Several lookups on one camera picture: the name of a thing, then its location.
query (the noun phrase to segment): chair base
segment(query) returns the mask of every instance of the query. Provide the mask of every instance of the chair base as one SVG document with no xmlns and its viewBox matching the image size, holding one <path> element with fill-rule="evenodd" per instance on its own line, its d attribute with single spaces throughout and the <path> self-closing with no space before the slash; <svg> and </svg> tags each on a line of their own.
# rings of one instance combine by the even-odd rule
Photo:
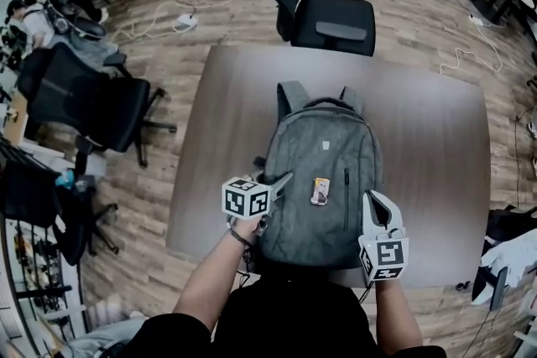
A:
<svg viewBox="0 0 537 358">
<path fill-rule="evenodd" d="M 91 232 L 90 236 L 87 241 L 87 251 L 91 256 L 95 256 L 97 253 L 93 249 L 93 235 L 97 236 L 99 239 L 102 240 L 102 242 L 107 246 L 107 248 L 112 251 L 115 254 L 119 253 L 119 248 L 108 238 L 108 236 L 104 233 L 103 230 L 101 230 L 97 226 L 97 221 L 101 219 L 105 214 L 107 214 L 110 210 L 117 210 L 117 205 L 115 203 L 111 203 L 110 205 L 106 205 L 103 210 L 99 210 L 92 219 L 91 224 Z"/>
<path fill-rule="evenodd" d="M 165 94 L 166 92 L 162 88 L 157 88 L 154 91 L 154 93 L 149 98 L 148 106 L 146 108 L 146 114 L 149 108 L 157 100 L 157 98 L 163 97 Z M 142 127 L 162 128 L 164 130 L 168 130 L 170 133 L 177 132 L 177 126 L 174 124 L 165 123 L 165 122 L 153 122 L 153 121 L 146 120 L 146 119 L 142 121 Z M 142 144 L 141 128 L 138 131 L 136 138 L 134 139 L 134 145 L 136 146 L 136 155 L 138 157 L 138 165 L 142 169 L 146 169 L 148 167 L 148 160 L 147 160 L 147 154 L 145 151 L 145 146 Z"/>
</svg>

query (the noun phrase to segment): white sneaker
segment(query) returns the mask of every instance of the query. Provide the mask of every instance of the white sneaker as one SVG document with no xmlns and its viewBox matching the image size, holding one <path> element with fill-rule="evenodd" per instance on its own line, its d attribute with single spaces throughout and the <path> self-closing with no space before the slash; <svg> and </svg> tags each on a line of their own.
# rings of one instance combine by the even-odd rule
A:
<svg viewBox="0 0 537 358">
<path fill-rule="evenodd" d="M 103 24 L 105 21 L 107 21 L 108 17 L 110 17 L 108 14 L 108 9 L 101 8 L 101 19 L 99 20 L 99 24 Z"/>
<path fill-rule="evenodd" d="M 535 128 L 533 122 L 528 122 L 528 125 L 526 126 L 528 128 L 528 131 L 531 133 L 531 136 L 533 139 L 537 139 L 537 129 Z"/>
</svg>

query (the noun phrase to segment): backpack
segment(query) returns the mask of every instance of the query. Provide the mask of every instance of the backpack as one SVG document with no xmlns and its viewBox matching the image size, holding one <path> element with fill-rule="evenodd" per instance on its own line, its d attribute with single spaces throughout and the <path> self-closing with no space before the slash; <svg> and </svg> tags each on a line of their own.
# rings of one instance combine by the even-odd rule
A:
<svg viewBox="0 0 537 358">
<path fill-rule="evenodd" d="M 277 95 L 279 124 L 263 181 L 274 184 L 288 172 L 293 177 L 259 237 L 261 255 L 305 267 L 359 267 L 362 196 L 381 188 L 383 174 L 378 140 L 357 94 L 345 87 L 339 99 L 310 101 L 292 81 L 278 84 Z M 323 199 L 314 196 L 317 178 L 330 180 Z"/>
</svg>

